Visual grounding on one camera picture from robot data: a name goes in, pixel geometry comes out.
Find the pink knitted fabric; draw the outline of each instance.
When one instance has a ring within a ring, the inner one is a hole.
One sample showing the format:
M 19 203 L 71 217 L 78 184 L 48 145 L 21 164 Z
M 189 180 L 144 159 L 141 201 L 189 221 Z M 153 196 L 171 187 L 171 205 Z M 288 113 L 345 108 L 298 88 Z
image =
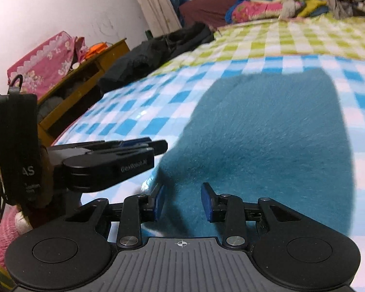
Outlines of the pink knitted fabric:
M 0 265 L 7 269 L 4 263 L 5 252 L 16 238 L 19 237 L 19 233 L 15 226 L 15 215 L 19 212 L 16 206 L 11 206 L 4 213 L 3 219 L 0 223 Z

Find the curtain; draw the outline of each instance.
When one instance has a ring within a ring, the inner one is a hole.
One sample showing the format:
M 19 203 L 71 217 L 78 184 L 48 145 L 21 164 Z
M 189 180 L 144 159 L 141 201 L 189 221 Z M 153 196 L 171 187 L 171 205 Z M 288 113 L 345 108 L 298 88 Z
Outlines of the curtain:
M 138 0 L 138 2 L 154 37 L 181 28 L 170 0 Z

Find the crosshair mark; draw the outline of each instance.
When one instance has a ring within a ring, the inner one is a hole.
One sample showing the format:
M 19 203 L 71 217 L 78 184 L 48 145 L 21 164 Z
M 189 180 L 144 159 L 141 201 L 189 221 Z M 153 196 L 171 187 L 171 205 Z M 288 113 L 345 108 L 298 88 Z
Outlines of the crosshair mark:
M 185 247 L 186 245 L 189 245 L 186 241 L 179 241 L 178 243 L 175 243 L 175 245 L 179 245 L 180 247 Z

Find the green checkered bedsheet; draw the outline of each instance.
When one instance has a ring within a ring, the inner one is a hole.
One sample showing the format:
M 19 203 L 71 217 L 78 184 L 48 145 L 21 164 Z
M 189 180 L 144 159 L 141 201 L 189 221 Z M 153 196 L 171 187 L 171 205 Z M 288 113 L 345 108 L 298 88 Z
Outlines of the green checkered bedsheet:
M 219 30 L 214 42 L 180 55 L 153 75 L 207 62 L 269 56 L 327 54 L 365 60 L 365 17 L 336 20 L 326 14 L 304 22 L 259 20 Z

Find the metal pivot screw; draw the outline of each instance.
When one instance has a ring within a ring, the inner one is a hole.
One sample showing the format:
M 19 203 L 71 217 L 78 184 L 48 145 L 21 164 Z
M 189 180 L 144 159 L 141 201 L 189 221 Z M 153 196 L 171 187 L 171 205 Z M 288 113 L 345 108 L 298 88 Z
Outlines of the metal pivot screw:
M 122 237 L 119 242 L 124 246 L 132 246 L 138 242 L 138 238 L 135 236 L 125 236 Z
M 226 239 L 226 243 L 231 246 L 240 246 L 245 243 L 245 239 L 240 236 L 230 236 Z

